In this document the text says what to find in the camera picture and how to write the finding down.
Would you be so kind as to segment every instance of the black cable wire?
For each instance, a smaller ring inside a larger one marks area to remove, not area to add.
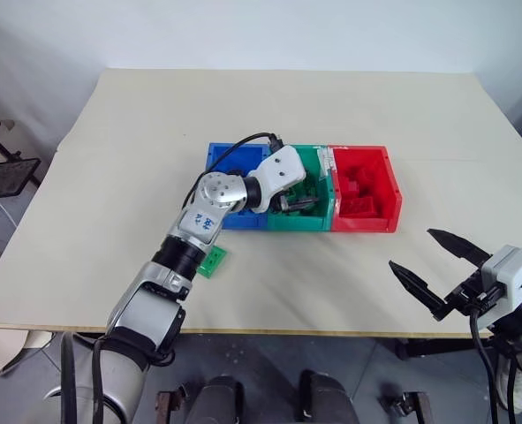
[[[479,334],[479,309],[475,308],[471,311],[471,316],[469,319],[469,325],[471,327],[471,336],[473,337],[474,347],[478,351],[480,358],[482,359],[482,363],[484,364],[484,368],[487,370],[487,378],[488,378],[488,393],[490,395],[490,417],[492,420],[492,424],[498,424],[498,403],[497,403],[497,394],[496,394],[496,386],[495,386],[495,373],[492,368],[492,364],[490,363],[490,359],[487,355],[484,346],[482,345],[482,340],[480,339]]]
[[[516,358],[510,359],[510,372],[508,373],[508,387],[506,388],[506,402],[508,403],[508,421],[516,424],[516,414],[514,411],[514,386],[516,385],[516,371],[518,361]]]
[[[188,201],[190,200],[190,198],[192,197],[192,194],[196,191],[196,187],[198,186],[198,183],[200,182],[200,179],[208,174],[209,172],[211,172],[223,159],[225,159],[227,156],[229,156],[231,153],[233,153],[235,150],[237,150],[238,148],[240,148],[241,146],[243,146],[245,143],[248,143],[249,141],[252,141],[252,140],[256,140],[256,139],[261,139],[262,137],[267,137],[269,138],[270,140],[273,140],[273,139],[276,139],[276,136],[275,134],[273,134],[272,132],[258,132],[256,134],[253,134],[253,135],[249,135],[248,137],[245,137],[243,140],[241,141],[238,141],[237,143],[235,143],[233,146],[231,146],[230,148],[228,148],[227,150],[225,150],[221,155],[219,155],[219,157],[216,159],[215,162],[213,162],[211,165],[209,165],[209,167],[204,170],[197,178],[196,178],[196,181],[193,183],[192,185],[192,188],[190,189],[190,191],[188,192],[188,194],[186,195],[185,199],[184,199],[184,203],[182,203],[182,208],[184,206],[186,206],[186,204],[188,203]]]
[[[150,364],[154,367],[167,367],[171,365],[172,362],[176,359],[176,352],[172,349],[163,360],[153,361]]]
[[[76,370],[70,332],[64,333],[60,342],[60,370],[60,422],[76,424]]]
[[[98,338],[94,343],[92,351],[92,385],[94,388],[94,409],[92,412],[92,424],[103,424],[103,384],[102,370],[100,366],[100,352],[102,351],[103,339]]]

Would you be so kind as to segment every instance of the table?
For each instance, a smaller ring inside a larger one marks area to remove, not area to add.
[[[388,259],[444,296],[473,268],[426,229],[522,246],[522,140],[470,74],[107,70],[0,261],[0,327],[102,330],[203,170],[209,142],[383,145],[404,197],[394,234],[223,231],[185,331],[465,337]]]

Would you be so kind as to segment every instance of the floor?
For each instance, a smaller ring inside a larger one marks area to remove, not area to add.
[[[26,352],[25,362],[0,377],[0,422],[21,422],[58,385],[59,340],[57,336],[45,352]],[[435,424],[488,422],[486,376],[475,352],[402,361],[392,352],[393,343],[350,337],[183,335],[177,341],[175,363],[149,372],[134,422],[156,422],[158,391],[184,384],[195,395],[201,384],[217,375],[233,375],[244,384],[246,423],[293,421],[296,386],[305,368],[337,378],[352,397],[362,424],[417,422],[415,414],[393,418],[379,404],[384,394],[411,390],[429,395]],[[88,350],[78,344],[75,354]],[[181,424],[185,413],[173,413],[173,424]],[[504,411],[500,421],[508,422]]]

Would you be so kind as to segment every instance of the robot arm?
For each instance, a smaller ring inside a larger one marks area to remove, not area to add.
[[[480,340],[479,329],[487,328],[494,336],[491,345],[522,370],[522,247],[504,246],[488,254],[468,240],[447,231],[428,230],[446,250],[463,258],[477,270],[444,299],[430,291],[427,283],[393,261],[390,267],[404,288],[426,306],[437,321],[457,310],[470,317],[475,347],[487,369],[492,422],[497,423],[495,372]],[[513,399],[513,385],[508,386],[508,402]],[[513,408],[509,410],[511,422]]]
[[[305,177],[292,146],[279,148],[245,178],[222,172],[201,177],[160,250],[111,312],[104,339],[76,366],[76,422],[132,422],[149,366],[173,360],[172,344],[185,318],[179,302],[192,289],[223,218],[243,208],[265,212],[274,196]],[[61,422],[62,394],[52,390],[28,422]]]

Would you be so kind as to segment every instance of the red block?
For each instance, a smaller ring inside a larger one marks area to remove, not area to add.
[[[331,230],[394,232],[402,208],[402,194],[386,148],[329,147],[336,164],[331,172],[336,196]]]

